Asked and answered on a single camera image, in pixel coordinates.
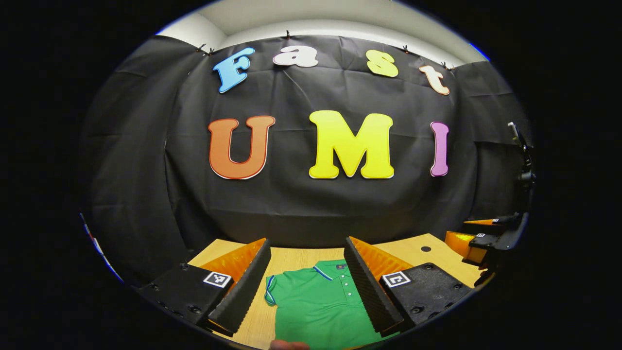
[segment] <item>wooden table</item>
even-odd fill
[[[189,264],[200,267],[210,260],[243,245],[217,239],[194,257]],[[474,287],[473,284],[480,277],[481,271],[476,266],[463,263],[462,257],[459,254],[451,250],[443,241],[430,234],[395,242],[374,244],[374,246],[395,255],[413,266],[427,262],[433,263],[471,288]],[[421,250],[422,247],[429,247],[431,251],[424,252]],[[271,254],[272,258],[266,268],[263,281],[238,332],[233,337],[216,332],[214,334],[254,348],[268,349],[270,342],[275,337],[274,320],[277,307],[269,306],[264,300],[266,277],[278,275],[285,271],[310,268],[322,260],[343,259],[343,248],[297,249],[271,247]]]

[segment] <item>letter m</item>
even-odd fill
[[[337,111],[315,111],[309,119],[317,126],[317,157],[315,166],[309,169],[309,176],[314,179],[337,177],[339,168],[333,164],[335,150],[348,177],[354,176],[365,152],[367,161],[361,169],[363,177],[393,177],[389,158],[389,128],[393,125],[390,116],[378,113],[368,115],[356,136]]]

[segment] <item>black fabric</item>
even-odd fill
[[[276,66],[283,47],[317,49],[315,67]],[[252,47],[248,77],[219,93],[214,65]],[[389,53],[399,75],[375,75],[367,50]],[[179,40],[153,37],[113,74],[94,101],[83,141],[87,221],[123,277],[147,282],[214,238],[275,247],[342,247],[355,235],[371,244],[432,233],[443,239],[467,219],[513,213],[522,158],[507,127],[514,121],[532,145],[524,113],[488,62],[445,70],[416,54],[377,42],[325,35],[235,45],[212,56]],[[433,91],[422,65],[443,74]],[[309,115],[341,113],[356,134],[370,113],[393,120],[391,179],[348,178],[337,157],[335,179],[312,179],[317,129]],[[267,161],[247,180],[229,180],[208,160],[215,120],[234,118],[231,158],[249,156],[246,119],[271,115]],[[432,177],[430,123],[449,127],[446,176]]]

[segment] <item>letter f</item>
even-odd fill
[[[248,74],[240,73],[238,69],[248,69],[251,66],[251,61],[246,55],[253,54],[254,52],[254,48],[247,47],[214,66],[213,70],[218,71],[220,81],[223,83],[218,89],[220,93],[226,92],[246,79]]]

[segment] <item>white wall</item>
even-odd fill
[[[408,51],[424,56],[437,63],[446,62],[449,67],[458,67],[465,62],[421,39],[371,24],[329,19],[311,19],[268,24],[235,33],[223,40],[217,49],[243,42],[290,35],[339,35],[382,42],[401,49],[408,45]]]
[[[209,52],[210,47],[219,48],[226,38],[223,31],[198,12],[193,12],[169,24],[157,35],[174,37],[195,47],[205,44],[203,50],[206,52]]]

